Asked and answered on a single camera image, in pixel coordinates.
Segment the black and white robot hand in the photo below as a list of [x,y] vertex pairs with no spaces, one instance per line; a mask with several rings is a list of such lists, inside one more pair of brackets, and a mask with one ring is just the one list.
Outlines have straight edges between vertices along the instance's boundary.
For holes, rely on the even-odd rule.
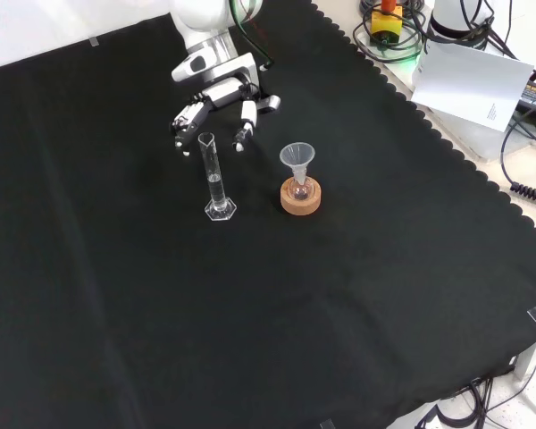
[[281,98],[264,91],[255,58],[250,53],[230,59],[200,74],[207,87],[191,95],[187,105],[170,123],[175,147],[184,156],[188,156],[190,142],[207,116],[240,102],[240,125],[232,145],[236,151],[243,151],[255,134],[258,116],[277,111]]

